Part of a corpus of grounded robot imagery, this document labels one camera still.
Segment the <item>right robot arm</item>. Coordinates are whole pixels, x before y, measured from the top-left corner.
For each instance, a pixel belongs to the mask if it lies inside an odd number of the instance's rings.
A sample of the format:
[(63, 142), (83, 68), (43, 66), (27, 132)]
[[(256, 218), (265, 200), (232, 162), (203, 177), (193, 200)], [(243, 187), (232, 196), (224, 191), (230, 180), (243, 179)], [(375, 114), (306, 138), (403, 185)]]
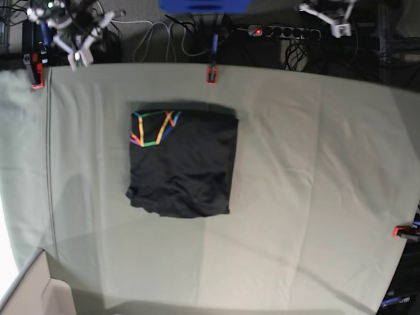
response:
[(30, 1), (26, 14), (36, 24), (63, 32), (88, 34), (98, 27), (99, 16), (93, 15), (96, 1)]

